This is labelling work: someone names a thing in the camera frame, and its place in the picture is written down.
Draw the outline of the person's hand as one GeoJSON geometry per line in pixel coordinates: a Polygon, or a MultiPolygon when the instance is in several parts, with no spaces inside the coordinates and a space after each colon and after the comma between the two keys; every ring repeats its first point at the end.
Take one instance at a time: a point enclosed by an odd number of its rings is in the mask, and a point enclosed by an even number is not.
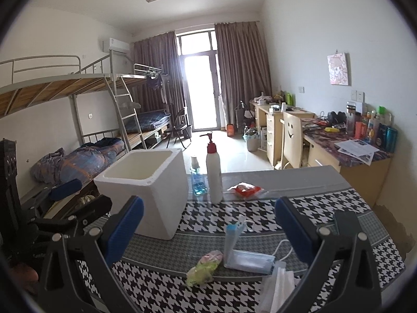
{"type": "Polygon", "coordinates": [[[24,263],[17,264],[9,270],[23,290],[34,296],[38,294],[39,276],[36,270],[24,263]]]}

